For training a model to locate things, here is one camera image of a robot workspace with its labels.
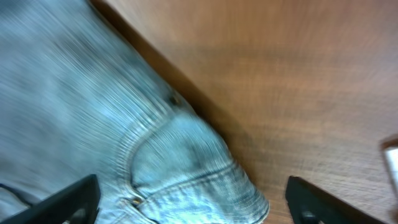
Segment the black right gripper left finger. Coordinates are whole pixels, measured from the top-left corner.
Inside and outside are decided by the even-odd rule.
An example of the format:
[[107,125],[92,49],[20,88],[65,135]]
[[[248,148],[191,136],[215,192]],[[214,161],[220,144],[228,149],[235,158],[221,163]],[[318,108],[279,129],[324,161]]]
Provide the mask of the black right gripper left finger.
[[35,202],[31,195],[8,185],[1,188],[27,206],[2,224],[94,224],[100,211],[100,186],[95,174],[87,175],[45,200]]

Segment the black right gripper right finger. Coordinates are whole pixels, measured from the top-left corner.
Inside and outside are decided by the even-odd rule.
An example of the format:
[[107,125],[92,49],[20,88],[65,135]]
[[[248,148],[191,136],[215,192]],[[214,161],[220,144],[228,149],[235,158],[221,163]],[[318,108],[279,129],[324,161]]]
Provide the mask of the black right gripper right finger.
[[285,199],[295,224],[383,224],[301,177],[290,176]]

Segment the light blue denim shorts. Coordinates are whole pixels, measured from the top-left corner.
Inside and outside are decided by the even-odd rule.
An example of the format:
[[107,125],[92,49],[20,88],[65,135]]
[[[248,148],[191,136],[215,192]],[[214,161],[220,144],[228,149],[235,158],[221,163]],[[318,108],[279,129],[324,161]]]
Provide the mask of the light blue denim shorts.
[[87,1],[1,2],[1,219],[95,174],[98,223],[261,223],[213,128]]

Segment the blue and white shirt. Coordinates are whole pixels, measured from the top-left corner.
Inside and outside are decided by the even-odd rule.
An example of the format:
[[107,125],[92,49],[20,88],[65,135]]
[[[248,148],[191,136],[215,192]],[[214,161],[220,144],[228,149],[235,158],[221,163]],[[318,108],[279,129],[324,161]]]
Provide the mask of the blue and white shirt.
[[392,188],[397,195],[397,135],[382,140],[381,152]]

